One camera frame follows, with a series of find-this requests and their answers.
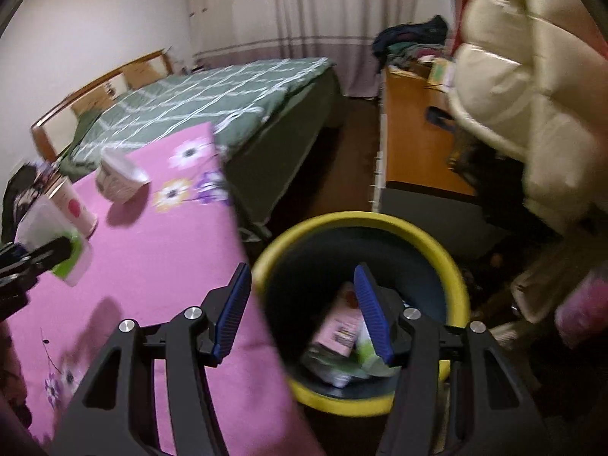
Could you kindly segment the dark clothes on nightstand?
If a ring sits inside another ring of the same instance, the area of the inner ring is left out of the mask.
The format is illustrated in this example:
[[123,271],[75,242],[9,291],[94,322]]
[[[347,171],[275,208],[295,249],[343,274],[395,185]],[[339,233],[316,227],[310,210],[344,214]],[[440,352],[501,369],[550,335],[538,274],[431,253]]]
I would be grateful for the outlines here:
[[21,165],[8,180],[2,199],[1,244],[16,239],[20,221],[32,204],[57,178],[57,166],[48,161],[32,161]]

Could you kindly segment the wooden headboard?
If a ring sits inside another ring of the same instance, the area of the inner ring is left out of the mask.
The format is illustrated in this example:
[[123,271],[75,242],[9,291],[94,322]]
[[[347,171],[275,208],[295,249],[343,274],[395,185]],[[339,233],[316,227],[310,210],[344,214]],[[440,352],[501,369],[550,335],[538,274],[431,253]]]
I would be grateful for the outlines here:
[[133,89],[133,81],[142,86],[145,78],[155,80],[172,73],[168,54],[159,49],[123,64],[69,94],[31,126],[38,154],[45,161],[56,161],[71,144],[84,112],[112,106],[117,97]]

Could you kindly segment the clear plastic cup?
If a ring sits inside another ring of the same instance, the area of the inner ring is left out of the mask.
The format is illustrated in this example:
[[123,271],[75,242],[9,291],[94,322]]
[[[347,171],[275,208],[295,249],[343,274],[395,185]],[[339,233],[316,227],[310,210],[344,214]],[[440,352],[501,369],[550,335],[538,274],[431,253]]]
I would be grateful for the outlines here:
[[47,196],[40,196],[29,208],[17,226],[16,242],[29,252],[55,242],[64,259],[54,264],[52,274],[70,287],[81,281],[93,260],[88,239]]

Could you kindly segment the pile of clothes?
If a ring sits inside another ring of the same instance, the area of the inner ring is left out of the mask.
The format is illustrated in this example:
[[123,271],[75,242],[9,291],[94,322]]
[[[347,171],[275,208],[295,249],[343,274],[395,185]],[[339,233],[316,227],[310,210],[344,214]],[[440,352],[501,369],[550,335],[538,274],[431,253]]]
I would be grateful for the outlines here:
[[442,51],[447,33],[447,23],[439,14],[424,23],[400,24],[382,30],[372,43],[372,55],[378,62],[378,70],[388,64],[390,57],[405,49],[422,46]]

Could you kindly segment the wooden dresser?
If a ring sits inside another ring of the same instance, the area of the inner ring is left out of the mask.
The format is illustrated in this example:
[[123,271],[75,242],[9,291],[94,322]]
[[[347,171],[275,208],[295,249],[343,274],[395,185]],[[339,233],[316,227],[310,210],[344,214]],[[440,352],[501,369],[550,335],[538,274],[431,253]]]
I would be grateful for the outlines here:
[[475,192],[448,168],[453,134],[427,121],[443,95],[416,75],[382,73],[374,209],[417,225],[453,255],[472,254],[488,228]]

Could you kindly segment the white and mauve curtain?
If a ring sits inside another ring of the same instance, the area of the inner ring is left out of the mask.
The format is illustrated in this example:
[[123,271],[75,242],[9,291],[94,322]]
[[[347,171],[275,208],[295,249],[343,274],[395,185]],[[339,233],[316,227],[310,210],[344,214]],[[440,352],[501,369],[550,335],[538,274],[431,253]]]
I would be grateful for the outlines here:
[[196,64],[327,57],[349,97],[378,91],[372,43],[381,31],[436,14],[451,24],[453,0],[190,0]]

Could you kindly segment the green white bottle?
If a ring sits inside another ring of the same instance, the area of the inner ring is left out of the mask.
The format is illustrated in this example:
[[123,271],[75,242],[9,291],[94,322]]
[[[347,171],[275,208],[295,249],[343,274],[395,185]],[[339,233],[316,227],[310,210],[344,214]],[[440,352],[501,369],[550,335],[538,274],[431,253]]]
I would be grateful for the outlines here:
[[387,366],[376,353],[365,320],[362,320],[355,350],[359,366],[369,377],[390,378],[399,372],[397,367]]

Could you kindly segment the green checked bed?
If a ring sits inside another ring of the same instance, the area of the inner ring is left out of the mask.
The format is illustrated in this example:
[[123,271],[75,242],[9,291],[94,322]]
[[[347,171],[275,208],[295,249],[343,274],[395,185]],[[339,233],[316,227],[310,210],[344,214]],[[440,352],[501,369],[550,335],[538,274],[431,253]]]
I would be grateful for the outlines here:
[[244,218],[266,225],[344,98],[328,58],[262,60],[167,75],[78,116],[59,161],[76,181],[99,165],[105,147],[132,152],[208,122]]

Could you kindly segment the pink dotted paper cup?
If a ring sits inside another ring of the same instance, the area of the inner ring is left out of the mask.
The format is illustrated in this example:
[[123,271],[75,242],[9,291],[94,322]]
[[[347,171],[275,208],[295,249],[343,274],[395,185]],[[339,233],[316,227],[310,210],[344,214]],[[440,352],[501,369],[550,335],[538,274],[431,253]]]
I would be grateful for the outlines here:
[[45,196],[86,238],[90,238],[98,225],[98,216],[84,203],[72,182],[66,177],[58,178],[45,192]]

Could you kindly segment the cream puffer jacket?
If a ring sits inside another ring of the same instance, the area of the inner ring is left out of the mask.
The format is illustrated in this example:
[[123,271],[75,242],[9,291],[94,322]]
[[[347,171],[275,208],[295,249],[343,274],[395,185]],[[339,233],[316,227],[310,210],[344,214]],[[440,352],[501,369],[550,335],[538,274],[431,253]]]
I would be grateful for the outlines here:
[[607,42],[581,0],[467,0],[449,104],[563,232],[607,208]]

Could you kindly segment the pink floral table cloth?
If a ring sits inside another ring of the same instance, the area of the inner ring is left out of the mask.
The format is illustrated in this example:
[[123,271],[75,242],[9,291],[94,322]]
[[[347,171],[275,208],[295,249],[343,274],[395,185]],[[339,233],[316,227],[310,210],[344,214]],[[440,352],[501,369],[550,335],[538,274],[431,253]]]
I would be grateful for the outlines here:
[[[84,274],[74,286],[42,276],[29,305],[9,319],[30,433],[39,443],[52,439],[81,378],[123,319],[165,322],[226,285],[245,259],[209,123],[146,145],[132,160],[150,182],[127,204],[106,200],[94,176],[76,183],[99,218]],[[231,454],[320,454],[256,299],[247,303],[230,355],[207,379]]]

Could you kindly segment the white ribbed paper cup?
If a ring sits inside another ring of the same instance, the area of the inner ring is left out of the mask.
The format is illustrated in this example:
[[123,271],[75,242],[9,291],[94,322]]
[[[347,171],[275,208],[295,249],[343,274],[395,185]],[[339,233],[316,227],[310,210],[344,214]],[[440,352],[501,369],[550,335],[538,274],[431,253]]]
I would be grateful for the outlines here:
[[126,204],[150,183],[150,177],[119,149],[103,147],[95,183],[106,200]]

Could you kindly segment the beige hanging garment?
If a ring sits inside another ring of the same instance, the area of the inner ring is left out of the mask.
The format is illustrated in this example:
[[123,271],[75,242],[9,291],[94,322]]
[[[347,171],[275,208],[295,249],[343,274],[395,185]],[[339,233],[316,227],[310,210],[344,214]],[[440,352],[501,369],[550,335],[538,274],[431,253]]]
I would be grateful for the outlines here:
[[576,231],[545,249],[511,283],[510,291],[524,320],[537,324],[607,260],[607,236]]

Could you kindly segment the yellow rimmed trash bin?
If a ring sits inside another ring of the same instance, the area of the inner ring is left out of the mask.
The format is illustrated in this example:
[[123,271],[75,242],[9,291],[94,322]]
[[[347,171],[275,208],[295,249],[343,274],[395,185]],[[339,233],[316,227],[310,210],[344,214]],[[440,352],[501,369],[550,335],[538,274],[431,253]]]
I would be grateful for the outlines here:
[[377,288],[400,311],[414,308],[463,327],[464,278],[447,250],[403,219],[342,211],[307,219],[278,236],[253,266],[253,282],[295,399],[331,415],[387,414],[398,372],[388,343],[397,322],[380,311]]

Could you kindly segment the pink floral fabric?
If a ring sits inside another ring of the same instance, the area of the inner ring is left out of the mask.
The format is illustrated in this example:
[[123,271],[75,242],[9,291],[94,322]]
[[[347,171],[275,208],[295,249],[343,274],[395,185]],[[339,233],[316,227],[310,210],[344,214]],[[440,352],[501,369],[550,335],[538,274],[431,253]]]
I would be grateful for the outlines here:
[[563,342],[573,348],[607,328],[607,264],[589,271],[556,308],[554,324]]

